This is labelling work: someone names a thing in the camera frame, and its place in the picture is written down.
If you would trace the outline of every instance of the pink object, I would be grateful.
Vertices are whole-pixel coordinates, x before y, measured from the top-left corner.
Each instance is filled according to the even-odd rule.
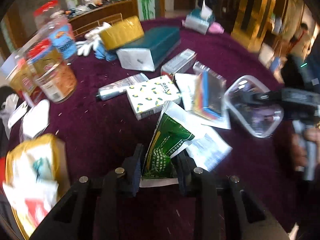
[[[224,28],[219,23],[214,22],[209,27],[209,32],[210,33],[223,33],[224,32]]]

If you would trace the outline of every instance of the green packaging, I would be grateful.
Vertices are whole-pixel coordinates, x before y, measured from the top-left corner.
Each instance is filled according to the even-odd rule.
[[[194,116],[176,103],[166,101],[146,154],[142,180],[175,178],[171,158],[204,135],[203,125]]]

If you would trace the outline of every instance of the tissue box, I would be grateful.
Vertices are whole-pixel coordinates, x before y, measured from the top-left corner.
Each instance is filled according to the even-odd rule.
[[[167,75],[174,80],[175,73],[185,73],[194,65],[196,56],[193,50],[184,50],[161,67],[161,75]]]
[[[179,28],[156,27],[118,49],[117,55],[124,69],[155,71],[179,44]]]
[[[211,23],[215,21],[215,16],[212,14],[209,19],[204,20],[200,15],[201,10],[199,8],[193,9],[192,12],[186,16],[184,26],[188,29],[206,34]]]
[[[99,35],[105,48],[112,50],[141,38],[144,33],[138,17],[133,16],[115,23],[113,27],[103,30]]]
[[[160,112],[165,101],[181,102],[179,90],[166,75],[128,87],[127,96],[138,120]]]

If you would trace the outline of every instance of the gold column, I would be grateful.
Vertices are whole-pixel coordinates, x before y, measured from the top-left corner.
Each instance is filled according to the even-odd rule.
[[[276,0],[240,0],[231,36],[248,51],[260,50]]]

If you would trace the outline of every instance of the small white box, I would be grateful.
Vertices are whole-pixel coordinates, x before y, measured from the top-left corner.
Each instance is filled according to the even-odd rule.
[[[181,102],[178,88],[166,75],[128,87],[127,96],[138,120],[160,112],[165,101]]]

